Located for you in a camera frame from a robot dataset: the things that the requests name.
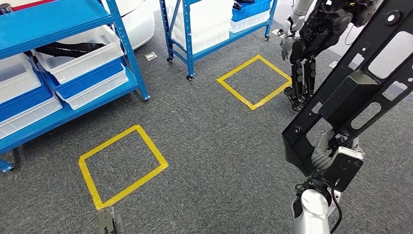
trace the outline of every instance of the shelf post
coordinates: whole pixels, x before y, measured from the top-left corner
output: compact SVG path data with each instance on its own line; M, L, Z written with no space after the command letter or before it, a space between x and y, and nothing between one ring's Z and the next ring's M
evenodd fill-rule
M266 36L269 36L269 34L270 34L272 20L274 18L274 13L275 13L275 7L276 6L277 6L277 0L273 0L271 10L270 10L270 18L268 19L268 24L267 24L267 27L265 29L265 35Z
M166 39L167 48L168 48L168 59L172 60L173 59L173 46L172 46L172 40L170 36L170 34L172 34L172 30L170 30L169 28L167 6L165 4L165 0L159 0L159 4L161 5L161 16L162 16L162 23L164 24L165 39Z
M12 169L13 169L13 166L12 166L10 163L8 163L8 162L0 159L0 170L1 170L2 172L5 173L5 172L8 172L8 171L10 171L10 170L12 170Z
M190 19L190 1L183 0L182 7L184 9L184 24L185 24L185 41L187 44L187 65L188 79L192 79L195 75L193 72L193 54L192 54L192 34L191 34L191 19Z
M106 3L109 6L110 12L113 15L113 22L115 25L115 32L120 38L123 48L125 51L126 56L128 57L129 64L131 65L131 70L136 77L136 80L139 85L139 90L144 98L144 100L148 100L150 98L148 91L146 90L145 84L142 80L142 75L139 69L139 64L136 61L135 54L132 50L131 43L129 41L128 34L126 33L125 26L123 25L122 18L120 16L119 10L117 8L115 0L106 0Z

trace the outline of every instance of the storage bin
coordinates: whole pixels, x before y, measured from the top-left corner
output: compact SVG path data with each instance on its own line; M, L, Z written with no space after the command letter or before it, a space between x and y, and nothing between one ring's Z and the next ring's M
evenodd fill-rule
M172 0L167 3L169 22L171 22L176 1ZM223 36L223 33L228 32L231 27L233 4L234 1L232 0L202 0L191 5L191 39L194 54L207 49L206 45L211 47L222 42L222 38L229 38L229 35ZM172 38L184 48L186 47L182 3L179 6L175 20Z
M0 139L62 108L42 78L38 80L38 88L0 104Z
M243 19L237 22L231 21L231 32L238 33L247 28L253 27L260 23L264 23L269 18L270 18L270 11L265 11L265 12L256 14L254 16L250 16L246 19Z
M43 79L39 81L40 87L0 104L0 122L52 98L53 94Z
M57 95L65 102L67 102L73 110L77 110L78 108L128 82L126 69L125 67L123 67L123 65L122 68L123 70L121 72L105 79L104 81L99 82L98 84L95 84L94 86L70 98L63 98L61 95L59 95L59 93L57 93Z
M225 40L229 39L229 30L231 28L227 28L225 31L221 32L218 35L213 35L209 38L203 39L203 40L194 40L192 38L192 54L199 53L209 47L212 47L216 44L219 44ZM172 33L172 38L175 39L179 44L181 44L184 48L186 48L187 43L185 40L185 36L177 33Z
M78 44L82 42L105 44L104 47L78 58L53 57L35 52L42 67L50 72L60 84L73 80L124 55L120 47L119 38L106 25L60 40L59 42L65 44Z
M216 27L224 22L230 21L232 18L232 0L202 0L191 5L191 33L199 34L205 32L207 29ZM168 20L171 23L176 1L173 4L168 4ZM182 9L182 2L176 16L175 28L179 28L182 34L185 33L184 13Z
M0 103L40 86L26 55L18 54L0 60Z
M24 127L62 109L56 96L29 108L5 121L0 122L0 139L17 132Z
M77 77L64 84L59 84L49 73L44 73L47 84L54 89L60 97L68 99L84 90L98 84L99 82L123 71L121 59L117 58L101 67L98 67L84 75Z
M255 3L241 3L241 10L232 9L232 21L237 22L270 9L271 0L255 0Z

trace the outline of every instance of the black cable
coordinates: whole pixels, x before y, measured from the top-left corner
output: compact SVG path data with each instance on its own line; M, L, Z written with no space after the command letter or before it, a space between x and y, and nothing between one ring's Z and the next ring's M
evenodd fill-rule
M333 198L333 202L336 205L337 210L338 210L338 220L337 220L336 224L334 225L334 227L331 229L330 234L332 234L337 229L337 227L341 223L341 219L343 219L343 212L341 211L340 205L338 204L338 202L336 200L336 195L334 194L334 187L331 188L331 197Z

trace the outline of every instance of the screw hole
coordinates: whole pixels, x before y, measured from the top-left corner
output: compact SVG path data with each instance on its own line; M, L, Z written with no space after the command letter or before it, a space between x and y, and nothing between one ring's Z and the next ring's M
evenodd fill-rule
M389 15L389 17L387 17L387 22L391 22L394 20L394 15Z

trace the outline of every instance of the white vehicle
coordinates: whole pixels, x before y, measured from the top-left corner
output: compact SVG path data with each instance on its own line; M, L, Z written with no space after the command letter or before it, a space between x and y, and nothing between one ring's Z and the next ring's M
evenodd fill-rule
M102 1L109 11L105 0ZM131 41L132 49L150 40L155 31L155 19L152 5L147 0L116 0L117 7Z

